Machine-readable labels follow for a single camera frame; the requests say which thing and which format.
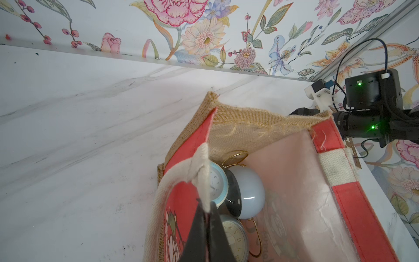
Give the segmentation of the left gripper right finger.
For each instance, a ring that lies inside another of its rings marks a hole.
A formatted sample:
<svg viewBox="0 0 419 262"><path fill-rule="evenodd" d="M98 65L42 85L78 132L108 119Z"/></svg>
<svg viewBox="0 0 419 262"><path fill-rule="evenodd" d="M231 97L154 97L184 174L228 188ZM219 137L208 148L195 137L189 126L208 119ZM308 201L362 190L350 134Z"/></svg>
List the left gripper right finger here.
<svg viewBox="0 0 419 262"><path fill-rule="evenodd" d="M208 262L236 262L214 202L207 215L207 252Z"/></svg>

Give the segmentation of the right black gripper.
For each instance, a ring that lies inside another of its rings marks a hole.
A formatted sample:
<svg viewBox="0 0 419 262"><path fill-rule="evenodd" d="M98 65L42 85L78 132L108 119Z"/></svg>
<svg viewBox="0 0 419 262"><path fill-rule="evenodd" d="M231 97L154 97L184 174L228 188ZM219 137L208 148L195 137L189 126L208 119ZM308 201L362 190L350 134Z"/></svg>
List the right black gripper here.
<svg viewBox="0 0 419 262"><path fill-rule="evenodd" d="M401 110L397 118L388 111L351 110L331 115L343 138L371 139L385 147L394 140L419 142L419 112Z"/></svg>

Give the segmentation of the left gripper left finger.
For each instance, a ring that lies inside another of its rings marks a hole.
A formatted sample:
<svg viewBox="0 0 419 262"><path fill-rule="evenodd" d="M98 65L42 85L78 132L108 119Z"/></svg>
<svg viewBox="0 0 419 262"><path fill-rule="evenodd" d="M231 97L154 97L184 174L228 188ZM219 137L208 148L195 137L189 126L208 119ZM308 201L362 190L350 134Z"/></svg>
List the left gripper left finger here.
<svg viewBox="0 0 419 262"><path fill-rule="evenodd" d="M206 215L199 201L188 240L179 259L179 262L205 262L206 261Z"/></svg>

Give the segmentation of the grey round alarm clock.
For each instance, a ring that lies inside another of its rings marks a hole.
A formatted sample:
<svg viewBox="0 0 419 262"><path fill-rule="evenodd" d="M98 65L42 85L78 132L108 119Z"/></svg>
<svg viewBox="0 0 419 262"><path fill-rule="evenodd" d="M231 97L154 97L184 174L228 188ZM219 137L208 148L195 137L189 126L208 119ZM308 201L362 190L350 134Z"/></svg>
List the grey round alarm clock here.
<svg viewBox="0 0 419 262"><path fill-rule="evenodd" d="M249 156L246 151L232 151L222 162L229 182L225 206L231 216L252 219L265 205L265 189L260 176L243 161Z"/></svg>

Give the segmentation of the light blue twin-bell clock back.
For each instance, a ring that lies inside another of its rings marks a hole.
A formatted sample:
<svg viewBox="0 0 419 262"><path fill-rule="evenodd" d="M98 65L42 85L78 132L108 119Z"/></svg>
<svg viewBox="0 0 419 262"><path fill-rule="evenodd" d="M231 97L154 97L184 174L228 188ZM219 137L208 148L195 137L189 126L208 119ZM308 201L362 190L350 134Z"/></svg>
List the light blue twin-bell clock back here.
<svg viewBox="0 0 419 262"><path fill-rule="evenodd" d="M210 161L209 164L210 198L217 207L220 207L225 202L228 195L228 178L225 174L225 171L218 164L212 161Z"/></svg>

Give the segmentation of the burlap canvas bag red trim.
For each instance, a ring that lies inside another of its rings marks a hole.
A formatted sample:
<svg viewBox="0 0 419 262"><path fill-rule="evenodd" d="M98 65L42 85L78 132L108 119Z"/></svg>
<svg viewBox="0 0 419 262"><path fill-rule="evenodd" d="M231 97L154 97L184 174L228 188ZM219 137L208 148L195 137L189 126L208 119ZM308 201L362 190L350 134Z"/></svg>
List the burlap canvas bag red trim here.
<svg viewBox="0 0 419 262"><path fill-rule="evenodd" d="M396 262L330 113L209 92L158 167L146 262Z"/></svg>

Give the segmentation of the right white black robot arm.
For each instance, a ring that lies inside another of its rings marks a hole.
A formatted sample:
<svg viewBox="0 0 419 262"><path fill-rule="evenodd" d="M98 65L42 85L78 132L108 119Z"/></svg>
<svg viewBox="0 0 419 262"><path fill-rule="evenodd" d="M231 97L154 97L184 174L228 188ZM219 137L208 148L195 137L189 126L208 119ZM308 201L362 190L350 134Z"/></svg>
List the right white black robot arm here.
<svg viewBox="0 0 419 262"><path fill-rule="evenodd" d="M404 109L399 75L395 69L367 73L345 79L339 86L332 80L318 80L305 89L317 109L298 108L293 115L314 116L337 107L336 88L344 92L343 111L334 112L333 120L342 138L361 138L385 147L394 140L419 142L419 109Z"/></svg>

